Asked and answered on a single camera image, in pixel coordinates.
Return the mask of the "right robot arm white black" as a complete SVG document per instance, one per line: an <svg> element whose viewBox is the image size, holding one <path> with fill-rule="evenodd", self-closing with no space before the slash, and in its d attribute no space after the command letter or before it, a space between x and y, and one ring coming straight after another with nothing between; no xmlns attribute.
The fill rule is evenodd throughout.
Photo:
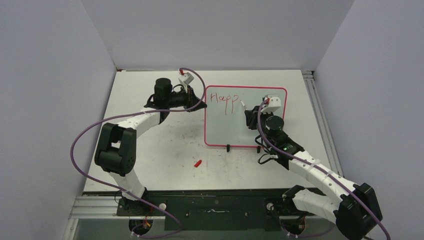
<svg viewBox="0 0 424 240"><path fill-rule="evenodd" d="M362 240L376 226L389 239L374 189L347 180L312 157L284 132L284 120L269 103L244 110L246 126L257 130L255 142L263 147L268 161L275 161L316 187L315 193L295 185L282 194L283 209L289 214L309 213L335 224L349 240Z"/></svg>

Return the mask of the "pink framed whiteboard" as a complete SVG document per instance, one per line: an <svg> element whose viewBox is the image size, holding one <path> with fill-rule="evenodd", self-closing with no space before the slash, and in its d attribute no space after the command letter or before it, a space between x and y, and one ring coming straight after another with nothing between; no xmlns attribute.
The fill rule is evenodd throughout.
<svg viewBox="0 0 424 240"><path fill-rule="evenodd" d="M284 117L288 91L284 87L209 85L206 87L204 142L208 146L232 148L256 148L257 130L246 126L243 101L247 110L262 103L266 95L277 95L281 108L275 115Z"/></svg>

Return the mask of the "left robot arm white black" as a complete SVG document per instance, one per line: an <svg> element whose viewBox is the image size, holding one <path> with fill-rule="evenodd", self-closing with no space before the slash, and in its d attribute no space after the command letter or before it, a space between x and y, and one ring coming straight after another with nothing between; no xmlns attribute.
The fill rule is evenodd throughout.
<svg viewBox="0 0 424 240"><path fill-rule="evenodd" d="M180 89L175 91L170 79L158 78L154 93L148 98L140 115L117 124L105 123L101 128L94 162L125 190L122 193L122 205L138 216L150 211L151 206L147 200L148 190L134 171L137 138L164 122L170 109L183 107L193 112L207 107L190 86L193 79L191 74L184 73L178 78Z"/></svg>

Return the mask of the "red marker cap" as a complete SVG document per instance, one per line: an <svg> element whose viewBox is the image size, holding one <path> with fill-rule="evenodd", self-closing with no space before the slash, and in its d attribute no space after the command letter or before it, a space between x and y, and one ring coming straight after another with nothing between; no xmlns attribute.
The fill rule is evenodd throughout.
<svg viewBox="0 0 424 240"><path fill-rule="evenodd" d="M198 168L201 164L202 164L202 160L200 159L194 164L194 167Z"/></svg>

